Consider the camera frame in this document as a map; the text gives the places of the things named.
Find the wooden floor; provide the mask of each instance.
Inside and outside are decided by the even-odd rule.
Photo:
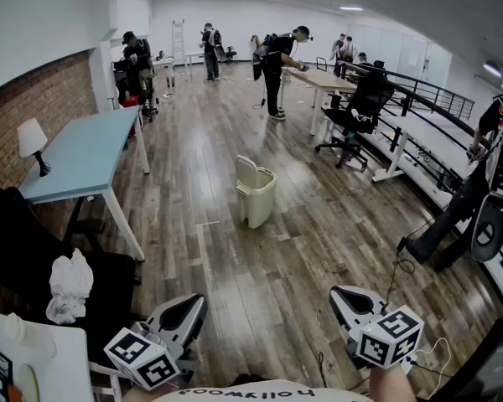
[[[173,296],[201,292],[210,310],[197,346],[193,384],[227,386],[242,373],[321,387],[316,361],[324,353],[330,387],[349,389],[360,373],[345,354],[347,333],[328,302],[333,285],[356,285],[386,295],[399,239],[432,215],[402,177],[374,184],[372,168],[360,173],[334,167],[331,151],[315,153],[309,135],[314,90],[293,81],[286,91],[288,118],[272,121],[248,64],[221,68],[217,84],[177,69],[176,94],[161,106],[144,139],[151,173],[144,176],[131,142],[114,179],[125,215],[146,254],[138,266],[133,311],[149,314]],[[156,78],[158,95],[166,92]],[[242,154],[278,176],[275,211],[259,229],[237,218],[234,159]],[[105,245],[126,252],[100,199],[84,210],[109,224]],[[437,276],[417,265],[397,272],[395,305],[408,304],[426,323],[422,348],[446,337],[454,374],[477,348],[503,308],[473,262],[459,260]],[[440,345],[418,362],[440,369]],[[416,393],[426,396],[437,375],[414,369]],[[366,389],[367,383],[356,391]]]

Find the white lampshade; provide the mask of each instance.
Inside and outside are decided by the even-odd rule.
[[[23,125],[17,128],[18,134],[18,155],[28,157],[41,150],[47,143],[47,136],[35,118],[28,119]]]

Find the beige trash bin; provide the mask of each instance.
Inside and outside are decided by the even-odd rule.
[[[241,222],[250,228],[261,226],[270,216],[277,184],[275,173],[258,167],[251,159],[236,157],[236,191]]]

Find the ladder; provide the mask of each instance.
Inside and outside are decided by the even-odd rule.
[[[175,64],[184,64],[184,19],[182,23],[172,24],[172,47],[171,53],[174,56]]]

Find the black lamp base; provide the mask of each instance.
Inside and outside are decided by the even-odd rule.
[[[36,153],[34,153],[34,156],[35,156],[35,159],[37,159],[37,162],[39,162],[39,167],[40,167],[39,176],[43,178],[48,173],[50,173],[50,170],[52,168],[48,163],[43,162],[43,158],[41,157],[41,151],[37,151]]]

